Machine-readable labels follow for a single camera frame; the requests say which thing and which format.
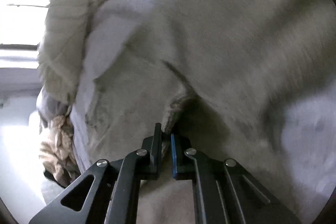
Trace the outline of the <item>cream striped knit garment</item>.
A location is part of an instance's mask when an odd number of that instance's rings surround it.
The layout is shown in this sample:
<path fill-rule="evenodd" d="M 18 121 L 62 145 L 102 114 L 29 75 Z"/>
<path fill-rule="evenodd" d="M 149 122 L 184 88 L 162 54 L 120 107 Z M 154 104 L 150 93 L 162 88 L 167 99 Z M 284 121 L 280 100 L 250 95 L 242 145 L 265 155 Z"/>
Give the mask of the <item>cream striped knit garment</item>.
<path fill-rule="evenodd" d="M 72 141 L 74 129 L 69 116 L 59 115 L 40 136 L 39 159 L 51 179 L 66 188 L 80 176 Z"/>

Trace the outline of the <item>grey pillow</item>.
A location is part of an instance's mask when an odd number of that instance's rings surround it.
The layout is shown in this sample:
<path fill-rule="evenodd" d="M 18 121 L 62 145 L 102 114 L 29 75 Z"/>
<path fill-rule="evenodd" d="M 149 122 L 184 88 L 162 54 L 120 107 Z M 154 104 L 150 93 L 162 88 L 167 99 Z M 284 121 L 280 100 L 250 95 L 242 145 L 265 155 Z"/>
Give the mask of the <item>grey pillow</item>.
<path fill-rule="evenodd" d="M 67 105 L 53 99 L 45 88 L 41 89 L 37 97 L 37 111 L 44 127 L 47 127 L 55 117 L 66 114 L 67 110 Z"/>

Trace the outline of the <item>beige quilted comforter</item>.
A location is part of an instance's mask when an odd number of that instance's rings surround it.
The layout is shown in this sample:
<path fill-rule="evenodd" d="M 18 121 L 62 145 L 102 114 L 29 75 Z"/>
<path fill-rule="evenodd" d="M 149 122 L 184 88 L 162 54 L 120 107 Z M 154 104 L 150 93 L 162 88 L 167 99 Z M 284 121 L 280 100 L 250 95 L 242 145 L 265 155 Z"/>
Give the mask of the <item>beige quilted comforter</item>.
<path fill-rule="evenodd" d="M 63 104 L 75 100 L 86 37 L 94 13 L 105 1 L 50 0 L 38 69 L 46 92 Z"/>

